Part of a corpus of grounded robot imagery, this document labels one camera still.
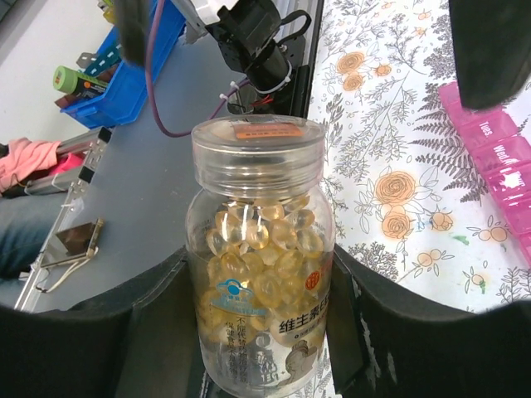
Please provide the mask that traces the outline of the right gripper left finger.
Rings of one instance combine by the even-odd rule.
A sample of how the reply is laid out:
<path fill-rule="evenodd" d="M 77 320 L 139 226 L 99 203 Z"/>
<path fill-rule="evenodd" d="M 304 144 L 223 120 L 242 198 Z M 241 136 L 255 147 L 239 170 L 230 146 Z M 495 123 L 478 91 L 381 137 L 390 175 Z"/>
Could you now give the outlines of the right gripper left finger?
<path fill-rule="evenodd" d="M 199 397 L 187 254 L 72 308 L 1 309 L 4 397 Z"/>

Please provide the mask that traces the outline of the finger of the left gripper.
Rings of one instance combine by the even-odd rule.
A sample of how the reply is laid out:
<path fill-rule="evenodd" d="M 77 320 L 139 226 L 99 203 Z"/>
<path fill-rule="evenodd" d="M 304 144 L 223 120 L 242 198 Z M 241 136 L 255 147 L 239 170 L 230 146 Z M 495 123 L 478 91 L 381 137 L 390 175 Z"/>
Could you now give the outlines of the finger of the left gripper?
<path fill-rule="evenodd" d="M 145 66 L 149 35 L 149 1 L 115 0 L 114 19 L 122 59 L 134 66 Z"/>
<path fill-rule="evenodd" d="M 460 102 L 483 110 L 517 95 L 530 78 L 530 1 L 449 2 Z"/>

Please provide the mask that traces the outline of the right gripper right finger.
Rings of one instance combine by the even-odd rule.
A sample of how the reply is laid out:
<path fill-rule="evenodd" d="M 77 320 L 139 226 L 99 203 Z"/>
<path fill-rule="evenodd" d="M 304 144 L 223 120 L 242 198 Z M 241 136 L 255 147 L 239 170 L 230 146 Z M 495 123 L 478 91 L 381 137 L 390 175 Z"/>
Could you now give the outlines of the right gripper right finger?
<path fill-rule="evenodd" d="M 424 298 L 336 247 L 327 315 L 344 397 L 527 397 L 530 304 L 469 313 Z"/>

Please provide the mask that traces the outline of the pink weekly pill organizer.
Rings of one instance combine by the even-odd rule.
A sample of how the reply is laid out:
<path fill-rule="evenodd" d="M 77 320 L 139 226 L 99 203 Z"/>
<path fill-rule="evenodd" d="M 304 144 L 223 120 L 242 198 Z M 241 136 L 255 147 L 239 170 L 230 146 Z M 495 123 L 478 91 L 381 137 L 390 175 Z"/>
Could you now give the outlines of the pink weekly pill organizer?
<path fill-rule="evenodd" d="M 501 106 L 463 108 L 456 82 L 443 85 L 438 94 L 524 258 L 530 260 L 530 143 Z"/>

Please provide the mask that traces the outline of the clear bottle of yellow pills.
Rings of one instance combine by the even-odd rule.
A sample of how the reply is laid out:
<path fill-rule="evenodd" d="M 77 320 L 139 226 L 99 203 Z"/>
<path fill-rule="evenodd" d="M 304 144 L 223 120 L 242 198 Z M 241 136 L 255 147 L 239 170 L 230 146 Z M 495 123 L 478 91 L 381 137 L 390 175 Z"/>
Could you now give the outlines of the clear bottle of yellow pills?
<path fill-rule="evenodd" d="M 192 155 L 186 247 L 204 366 L 234 396 L 288 396 L 324 345 L 335 244 L 324 131 L 293 116 L 213 119 L 192 131 Z"/>

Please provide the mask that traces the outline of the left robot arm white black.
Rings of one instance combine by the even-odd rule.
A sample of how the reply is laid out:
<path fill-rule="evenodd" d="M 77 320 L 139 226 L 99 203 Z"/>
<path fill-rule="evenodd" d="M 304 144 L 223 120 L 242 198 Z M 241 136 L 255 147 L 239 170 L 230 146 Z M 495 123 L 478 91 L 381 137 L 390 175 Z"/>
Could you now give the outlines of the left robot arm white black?
<path fill-rule="evenodd" d="M 276 92 L 285 85 L 291 65 L 275 36 L 305 11 L 281 17 L 272 1 L 186 1 L 180 9 L 217 41 L 227 66 L 257 90 Z M 518 94 L 530 77 L 530 3 L 451 1 L 449 16 L 462 106 L 490 109 Z M 123 58 L 146 68 L 155 24 L 148 2 L 116 1 L 114 18 Z"/>

